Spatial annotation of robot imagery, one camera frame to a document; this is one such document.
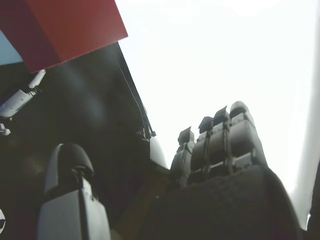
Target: white backdrop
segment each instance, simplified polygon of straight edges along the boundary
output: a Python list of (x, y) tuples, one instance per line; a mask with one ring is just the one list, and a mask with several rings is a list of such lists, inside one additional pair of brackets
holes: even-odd
[[(270, 168), (293, 197), (310, 106), (317, 0), (116, 3), (129, 35), (120, 46), (167, 167), (182, 130), (192, 126), (197, 134), (204, 116), (241, 100)], [(306, 209), (296, 211), (303, 227)]]

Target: cable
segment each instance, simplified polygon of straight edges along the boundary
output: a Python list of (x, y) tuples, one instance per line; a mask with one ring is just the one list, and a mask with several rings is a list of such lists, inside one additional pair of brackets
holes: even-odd
[(142, 111), (141, 111), (141, 108), (140, 108), (140, 106), (139, 106), (139, 104), (138, 104), (138, 101), (136, 100), (135, 95), (134, 95), (134, 93), (132, 92), (132, 90), (131, 90), (131, 88), (130, 88), (130, 85), (129, 85), (127, 79), (126, 79), (126, 76), (125, 76), (124, 72), (122, 71), (122, 69), (121, 69), (118, 61), (115, 59), (115, 57), (114, 57), (114, 55), (113, 55), (113, 53), (112, 53), (112, 50), (110, 50), (110, 53), (111, 53), (111, 56), (112, 56), (113, 60), (115, 61), (116, 65), (117, 65), (117, 67), (119, 68), (119, 70), (120, 70), (120, 72), (121, 72), (121, 74), (122, 74), (122, 77), (123, 77), (123, 79), (124, 79), (127, 87), (129, 88), (129, 91), (130, 91), (130, 93), (131, 93), (131, 95), (132, 95), (132, 97), (133, 97), (133, 99), (134, 99), (134, 101), (135, 101), (135, 103), (136, 103), (136, 105), (137, 105), (137, 107), (138, 107), (138, 109), (139, 109), (139, 112), (140, 112), (140, 115), (141, 115), (142, 124), (143, 124), (144, 130), (145, 130), (145, 134), (146, 134), (146, 138), (147, 138), (147, 139), (150, 139), (150, 138), (151, 138), (151, 135), (150, 135), (150, 132), (149, 132), (149, 126), (145, 123), (144, 115), (143, 115), (143, 113), (142, 113)]

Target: robotic hand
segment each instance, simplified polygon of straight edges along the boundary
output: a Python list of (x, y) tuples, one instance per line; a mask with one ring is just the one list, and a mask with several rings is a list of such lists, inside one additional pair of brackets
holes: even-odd
[(43, 69), (37, 73), (34, 79), (27, 85), (11, 89), (10, 93), (0, 101), (0, 135), (8, 136), (11, 131), (5, 127), (5, 121), (11, 121), (12, 117), (38, 94), (39, 84), (46, 71)]

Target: black wire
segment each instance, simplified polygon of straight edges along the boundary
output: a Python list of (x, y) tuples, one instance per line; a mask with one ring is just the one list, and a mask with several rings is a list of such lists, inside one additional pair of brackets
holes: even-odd
[(135, 95), (134, 95), (134, 93), (132, 92), (132, 90), (131, 90), (131, 88), (130, 88), (130, 85), (129, 85), (129, 83), (128, 83), (126, 77), (125, 77), (125, 74), (124, 74), (124, 72), (122, 71), (122, 69), (121, 69), (118, 61), (115, 59), (115, 57), (114, 57), (114, 55), (113, 55), (113, 53), (112, 53), (112, 50), (110, 50), (110, 53), (111, 53), (111, 56), (112, 56), (113, 60), (115, 61), (116, 65), (117, 65), (117, 67), (119, 68), (119, 70), (120, 70), (120, 72), (121, 72), (121, 74), (122, 74), (122, 76), (123, 76), (123, 79), (124, 79), (127, 87), (129, 88), (129, 91), (130, 91), (130, 93), (131, 93), (131, 95), (132, 95), (132, 97), (133, 97), (133, 99), (134, 99), (134, 101), (135, 101), (135, 103), (136, 103), (136, 105), (137, 105), (137, 107), (138, 107), (138, 109), (139, 109), (139, 112), (140, 112), (140, 115), (141, 115), (142, 124), (143, 124), (143, 126), (144, 126), (144, 130), (145, 130), (145, 134), (146, 134), (146, 138), (147, 138), (147, 139), (150, 139), (150, 138), (151, 138), (151, 135), (150, 135), (150, 132), (149, 132), (149, 126), (145, 123), (144, 115), (143, 115), (143, 113), (142, 113), (142, 111), (141, 111), (141, 108), (140, 108), (140, 106), (139, 106), (139, 104), (138, 104), (138, 101), (136, 100)]

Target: red panel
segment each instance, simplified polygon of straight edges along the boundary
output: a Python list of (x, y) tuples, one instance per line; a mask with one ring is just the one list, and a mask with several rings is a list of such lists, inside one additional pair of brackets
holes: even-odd
[(128, 36), (114, 0), (1, 0), (0, 9), (5, 5), (11, 9), (0, 10), (0, 30), (31, 72)]

